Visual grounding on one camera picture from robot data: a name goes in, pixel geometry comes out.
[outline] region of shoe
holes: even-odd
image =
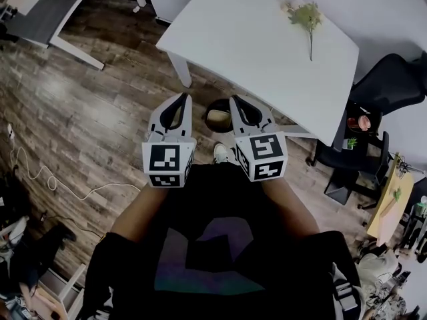
[[[227,163],[228,162],[228,152],[227,147],[222,143],[217,143],[213,149],[213,162],[214,163]]]
[[[56,227],[59,229],[59,232],[62,234],[64,239],[68,239],[69,241],[75,242],[77,237],[75,233],[68,229],[64,224],[58,223]]]

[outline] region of white sneaker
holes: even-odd
[[[217,143],[213,149],[213,162],[214,163],[227,163],[228,152],[227,147],[222,143]]]

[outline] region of potted plant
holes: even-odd
[[[342,148],[344,149],[353,149],[358,144],[358,140],[355,137],[351,139],[345,139]]]
[[[395,190],[394,192],[393,192],[393,197],[394,197],[394,200],[396,201],[396,202],[398,202],[399,201],[399,198],[400,198],[400,196],[402,195],[402,190],[400,189],[400,187],[397,189],[397,190]]]

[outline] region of white cable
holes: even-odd
[[[57,183],[60,183],[62,186],[64,186],[72,195],[74,195],[74,197],[76,197],[77,199],[83,201],[86,198],[88,198],[93,192],[99,191],[100,189],[103,189],[104,187],[107,186],[130,186],[133,187],[134,189],[137,189],[139,192],[141,191],[140,189],[138,189],[135,185],[132,184],[121,184],[121,183],[108,183],[104,186],[101,187],[97,187],[96,189],[91,190],[84,198],[80,198],[78,195],[76,195],[72,190],[70,190],[70,188],[68,188],[68,186],[66,186],[66,184],[64,184],[62,181],[60,181],[58,178],[56,178],[56,176],[53,175],[53,173],[51,172],[51,170],[49,168],[47,168],[47,166],[42,166],[42,168],[40,168],[40,171],[38,172],[38,174],[35,177],[31,177],[29,174],[29,166],[28,166],[28,156],[27,156],[27,152],[25,151],[25,149],[23,147],[18,148],[18,152],[16,154],[16,160],[15,160],[15,164],[13,164],[13,152],[15,150],[15,138],[12,138],[13,140],[13,148],[12,151],[10,152],[10,157],[11,157],[11,164],[12,164],[12,168],[14,168],[14,166],[16,166],[16,164],[18,164],[18,156],[19,156],[19,152],[22,150],[22,152],[24,152],[25,154],[25,161],[27,162],[27,174],[28,174],[28,178],[30,180],[34,180],[36,178],[38,178],[38,176],[40,175],[40,173],[42,172],[43,169],[46,169],[49,174],[51,175],[48,179],[47,179],[47,187],[51,190],[54,191],[56,190],[56,188],[58,187]],[[53,179],[55,182],[55,185],[53,187],[50,186],[50,180]]]

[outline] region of black chair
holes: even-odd
[[[349,101],[383,115],[423,102],[427,94],[426,62],[425,53],[412,63],[394,53],[385,56],[353,86]]]
[[[352,150],[342,149],[344,139],[348,137],[356,137],[358,140],[357,146]],[[369,156],[369,144],[381,150],[379,157]],[[326,166],[335,168],[334,174],[326,187],[325,194],[337,202],[345,205],[352,191],[378,199],[381,194],[379,189],[372,190],[357,185],[356,181],[359,173],[361,173],[375,182],[376,185],[380,186],[382,184],[388,171],[388,160],[390,158],[388,144],[389,136],[387,132],[383,133],[382,140],[375,136],[357,137],[354,136],[351,130],[346,128],[344,123],[338,129],[334,144],[328,147],[318,141],[314,160],[307,159],[306,163],[314,166],[319,161]]]

